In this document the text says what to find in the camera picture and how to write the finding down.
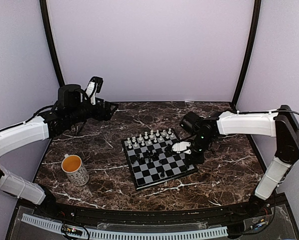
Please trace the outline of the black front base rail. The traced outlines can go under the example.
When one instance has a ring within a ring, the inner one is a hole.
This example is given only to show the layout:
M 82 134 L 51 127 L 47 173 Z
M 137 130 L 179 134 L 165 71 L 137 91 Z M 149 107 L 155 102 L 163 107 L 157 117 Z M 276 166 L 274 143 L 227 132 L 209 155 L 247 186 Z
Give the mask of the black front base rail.
M 245 211 L 248 202 L 210 208 L 171 211 L 127 211 L 96 209 L 63 203 L 55 204 L 59 214 L 55 217 L 66 223 L 96 226 L 100 223 L 123 225 L 180 225 L 207 223 L 208 226 L 221 225 L 242 228 L 245 220 L 258 217 L 277 217 L 286 215 L 292 219 L 290 205 L 284 193 L 271 196 L 263 208 L 253 216 Z

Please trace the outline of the right black frame post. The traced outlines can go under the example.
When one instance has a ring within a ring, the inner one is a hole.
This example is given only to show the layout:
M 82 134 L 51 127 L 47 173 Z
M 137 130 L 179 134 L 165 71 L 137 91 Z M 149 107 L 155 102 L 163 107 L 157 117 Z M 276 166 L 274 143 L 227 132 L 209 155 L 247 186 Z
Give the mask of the right black frame post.
M 235 110 L 237 107 L 240 95 L 243 90 L 246 75 L 248 72 L 248 67 L 250 64 L 253 47 L 254 47 L 254 43 L 255 43 L 255 38 L 256 38 L 256 34 L 257 34 L 257 28 L 258 28 L 259 17 L 260 17 L 260 12 L 261 12 L 261 5 L 262 5 L 261 0 L 254 0 L 251 24 L 250 24 L 246 49 L 245 49 L 245 53 L 244 53 L 244 58 L 242 61 L 241 70 L 240 70 L 239 77 L 237 80 L 236 88 L 235 88 L 235 91 L 234 91 L 234 94 L 233 94 L 233 97 L 232 97 L 232 100 L 230 103 L 230 106 L 233 110 Z

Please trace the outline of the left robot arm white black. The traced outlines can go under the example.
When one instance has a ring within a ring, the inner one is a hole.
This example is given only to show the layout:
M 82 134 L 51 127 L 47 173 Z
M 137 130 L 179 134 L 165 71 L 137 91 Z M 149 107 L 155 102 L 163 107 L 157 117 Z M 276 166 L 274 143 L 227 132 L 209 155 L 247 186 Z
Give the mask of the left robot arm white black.
M 36 111 L 31 118 L 0 129 L 0 157 L 34 142 L 52 139 L 70 130 L 77 123 L 92 118 L 108 121 L 119 105 L 97 98 L 100 83 L 89 82 L 86 90 L 79 84 L 67 84 L 58 89 L 57 101 Z M 48 189 L 10 172 L 0 165 L 0 191 L 25 199 L 49 218 L 60 214 L 60 206 L 51 199 Z

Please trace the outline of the left black frame post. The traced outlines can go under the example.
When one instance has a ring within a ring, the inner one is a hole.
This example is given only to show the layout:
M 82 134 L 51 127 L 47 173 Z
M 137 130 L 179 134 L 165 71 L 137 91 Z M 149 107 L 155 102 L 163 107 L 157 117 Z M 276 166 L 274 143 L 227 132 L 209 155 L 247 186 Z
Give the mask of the left black frame post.
M 65 85 L 65 81 L 63 78 L 63 74 L 62 74 L 62 70 L 59 63 L 56 46 L 53 38 L 52 26 L 51 26 L 49 10 L 48 10 L 48 2 L 46 0 L 39 0 L 39 5 L 40 5 L 41 18 L 43 22 L 47 46 L 52 61 L 52 65 L 54 68 L 54 72 L 56 75 L 56 79 L 59 87 L 63 87 Z

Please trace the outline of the black grey chess board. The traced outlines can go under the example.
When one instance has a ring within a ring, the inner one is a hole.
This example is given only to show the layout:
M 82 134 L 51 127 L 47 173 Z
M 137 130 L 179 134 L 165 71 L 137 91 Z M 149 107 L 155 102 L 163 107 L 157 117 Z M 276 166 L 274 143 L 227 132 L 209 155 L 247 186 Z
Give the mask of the black grey chess board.
M 196 173 L 186 163 L 185 153 L 170 153 L 166 147 L 180 140 L 173 128 L 141 133 L 121 140 L 131 177 L 137 191 Z

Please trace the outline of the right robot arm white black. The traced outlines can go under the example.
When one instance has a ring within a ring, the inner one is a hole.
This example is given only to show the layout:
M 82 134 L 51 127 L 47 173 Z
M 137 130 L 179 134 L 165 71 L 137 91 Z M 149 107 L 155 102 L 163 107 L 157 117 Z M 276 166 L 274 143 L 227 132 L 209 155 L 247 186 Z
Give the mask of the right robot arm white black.
M 182 139 L 173 144 L 172 152 L 186 155 L 190 163 L 204 162 L 204 153 L 212 140 L 218 136 L 250 135 L 257 149 L 264 153 L 265 137 L 272 150 L 273 158 L 266 165 L 266 171 L 255 188 L 253 199 L 245 205 L 244 212 L 255 217 L 264 209 L 264 202 L 281 184 L 294 164 L 299 160 L 299 112 L 291 110 L 288 105 L 277 109 L 261 111 L 216 111 L 207 117 L 194 112 L 187 113 L 180 126 L 191 134 L 190 139 Z

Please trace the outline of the patterned mug with yellow interior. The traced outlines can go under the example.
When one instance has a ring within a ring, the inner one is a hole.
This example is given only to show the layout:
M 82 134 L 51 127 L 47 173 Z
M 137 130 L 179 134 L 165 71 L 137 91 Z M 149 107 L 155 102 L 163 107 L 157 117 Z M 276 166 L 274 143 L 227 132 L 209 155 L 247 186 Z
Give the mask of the patterned mug with yellow interior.
M 83 164 L 83 160 L 75 154 L 65 154 L 61 169 L 75 186 L 81 187 L 88 183 L 90 176 Z

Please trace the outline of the black frame post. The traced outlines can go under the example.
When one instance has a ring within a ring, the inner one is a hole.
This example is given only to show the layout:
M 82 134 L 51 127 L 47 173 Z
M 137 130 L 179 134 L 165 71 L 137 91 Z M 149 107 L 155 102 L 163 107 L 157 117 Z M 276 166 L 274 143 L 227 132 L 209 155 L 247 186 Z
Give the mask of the black frame post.
M 39 0 L 39 5 L 40 5 L 41 18 L 43 22 L 47 46 L 52 61 L 52 65 L 54 68 L 54 72 L 56 75 L 56 79 L 59 87 L 63 87 L 65 85 L 65 81 L 63 78 L 63 74 L 62 74 L 62 70 L 59 63 L 56 46 L 53 38 L 52 26 L 51 26 L 49 10 L 48 10 L 48 2 L 46 0 Z
M 257 34 L 257 28 L 258 28 L 259 17 L 260 17 L 260 12 L 261 12 L 261 5 L 262 5 L 261 0 L 254 0 L 251 24 L 250 24 L 246 49 L 245 49 L 245 53 L 244 53 L 244 58 L 242 61 L 241 70 L 240 70 L 239 77 L 237 80 L 236 88 L 235 88 L 235 91 L 234 91 L 234 94 L 233 94 L 233 97 L 232 97 L 232 100 L 230 103 L 230 106 L 233 110 L 235 110 L 237 107 L 240 95 L 243 90 L 246 75 L 248 72 L 248 67 L 250 64 L 253 47 L 254 47 L 254 43 L 255 43 L 255 38 L 256 38 L 256 34 Z

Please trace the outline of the pile of black pieces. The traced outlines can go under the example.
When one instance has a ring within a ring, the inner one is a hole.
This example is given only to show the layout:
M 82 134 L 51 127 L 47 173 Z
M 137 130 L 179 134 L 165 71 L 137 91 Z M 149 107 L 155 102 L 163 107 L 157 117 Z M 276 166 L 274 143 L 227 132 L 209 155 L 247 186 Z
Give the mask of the pile of black pieces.
M 145 152 L 141 152 L 140 149 L 135 150 L 135 154 L 129 157 L 129 161 L 131 164 L 139 163 L 140 165 L 151 164 L 155 161 L 160 164 L 167 164 L 168 160 L 163 150 L 161 148 L 146 150 Z

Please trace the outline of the black pawn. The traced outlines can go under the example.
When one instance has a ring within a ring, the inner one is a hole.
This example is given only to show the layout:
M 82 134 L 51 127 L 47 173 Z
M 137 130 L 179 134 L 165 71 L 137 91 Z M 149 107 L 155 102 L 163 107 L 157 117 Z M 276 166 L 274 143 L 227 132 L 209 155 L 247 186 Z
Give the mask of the black pawn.
M 162 170 L 162 171 L 160 172 L 160 177 L 161 177 L 161 178 L 164 178 L 164 177 L 165 177 L 165 171 L 164 171 L 164 170 Z

